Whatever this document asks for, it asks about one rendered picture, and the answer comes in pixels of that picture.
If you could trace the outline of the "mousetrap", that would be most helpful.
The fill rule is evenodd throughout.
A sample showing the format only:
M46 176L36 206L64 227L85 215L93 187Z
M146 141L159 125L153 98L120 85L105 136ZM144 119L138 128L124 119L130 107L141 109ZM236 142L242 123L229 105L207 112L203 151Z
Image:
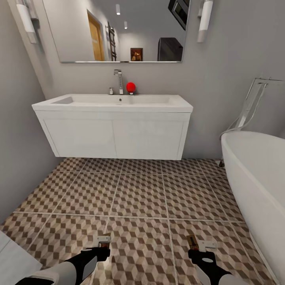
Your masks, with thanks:
M103 234L103 236L110 236L110 235L111 235L110 233ZM107 247L109 249L110 243L101 243L100 246L101 247Z
M186 236L190 249L199 250L198 243L196 241L195 235Z

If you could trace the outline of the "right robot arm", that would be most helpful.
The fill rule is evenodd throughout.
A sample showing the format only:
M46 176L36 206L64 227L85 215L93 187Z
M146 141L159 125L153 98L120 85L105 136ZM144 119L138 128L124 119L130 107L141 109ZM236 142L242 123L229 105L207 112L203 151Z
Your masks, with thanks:
M217 249L215 242L198 240L198 246L199 250L188 250L188 257L197 264L196 273L202 285L250 285L216 265L215 254L206 251Z

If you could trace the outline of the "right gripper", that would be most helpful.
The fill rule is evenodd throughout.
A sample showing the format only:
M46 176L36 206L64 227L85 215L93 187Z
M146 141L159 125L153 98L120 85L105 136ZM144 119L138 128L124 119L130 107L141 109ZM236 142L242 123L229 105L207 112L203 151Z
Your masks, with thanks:
M199 264L199 258L201 256L210 257L214 261L214 264L216 265L215 254L213 252L207 252L207 251L200 252L199 250L193 250L193 249L188 250L188 257L192 259L193 264Z

